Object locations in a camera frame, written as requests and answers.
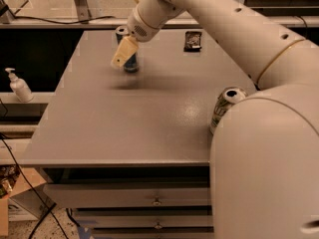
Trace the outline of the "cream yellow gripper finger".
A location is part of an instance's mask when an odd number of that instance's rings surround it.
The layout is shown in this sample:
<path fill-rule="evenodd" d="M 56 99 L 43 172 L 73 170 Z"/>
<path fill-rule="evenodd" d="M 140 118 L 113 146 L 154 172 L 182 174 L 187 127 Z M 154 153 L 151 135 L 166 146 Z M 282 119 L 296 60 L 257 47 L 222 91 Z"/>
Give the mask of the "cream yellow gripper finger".
<path fill-rule="evenodd" d="M 131 58 L 131 56 L 138 51 L 138 49 L 139 42 L 135 37 L 123 37 L 111 60 L 111 65 L 114 68 L 122 67 Z"/>

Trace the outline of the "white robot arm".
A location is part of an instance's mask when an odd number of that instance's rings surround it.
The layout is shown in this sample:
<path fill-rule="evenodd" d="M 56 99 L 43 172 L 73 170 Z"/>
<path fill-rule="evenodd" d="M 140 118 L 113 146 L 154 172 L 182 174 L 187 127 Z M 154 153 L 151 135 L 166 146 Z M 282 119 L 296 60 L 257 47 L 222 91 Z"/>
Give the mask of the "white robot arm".
<path fill-rule="evenodd" d="M 235 0 L 140 0 L 112 63 L 188 12 L 258 87 L 210 155 L 215 239 L 319 239 L 319 47 Z"/>

